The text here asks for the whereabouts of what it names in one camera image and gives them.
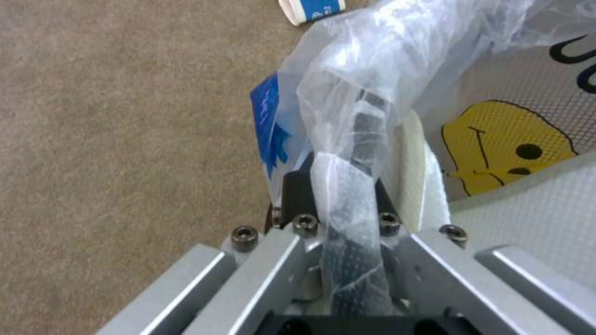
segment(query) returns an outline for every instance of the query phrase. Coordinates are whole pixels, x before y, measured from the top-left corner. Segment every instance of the black object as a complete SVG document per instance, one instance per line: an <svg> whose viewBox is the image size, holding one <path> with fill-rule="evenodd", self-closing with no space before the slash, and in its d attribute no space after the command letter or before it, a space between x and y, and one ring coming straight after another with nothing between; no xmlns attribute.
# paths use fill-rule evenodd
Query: black object
<svg viewBox="0 0 596 335"><path fill-rule="evenodd" d="M284 176L283 193L281 195L281 226L290 223L296 215L310 214L320 221L316 212L315 196L312 193L311 166L314 154L310 153L299 170L287 173ZM397 213L389 198L385 186L379 179L375 184L377 197L377 210L379 213ZM265 234L271 229L271 212L273 207L269 204L265 221Z"/></svg>
<svg viewBox="0 0 596 335"><path fill-rule="evenodd" d="M463 317L358 317L268 315L257 335L478 335Z"/></svg>

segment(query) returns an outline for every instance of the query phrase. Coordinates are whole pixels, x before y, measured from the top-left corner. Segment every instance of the smiley face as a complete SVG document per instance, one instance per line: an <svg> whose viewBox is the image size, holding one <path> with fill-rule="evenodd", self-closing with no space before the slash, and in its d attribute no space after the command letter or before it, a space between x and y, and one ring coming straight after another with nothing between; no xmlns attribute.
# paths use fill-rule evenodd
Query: smiley face
<svg viewBox="0 0 596 335"><path fill-rule="evenodd" d="M504 101L484 101L445 124L442 135L468 195L509 184L577 156L572 142L540 115Z"/></svg>

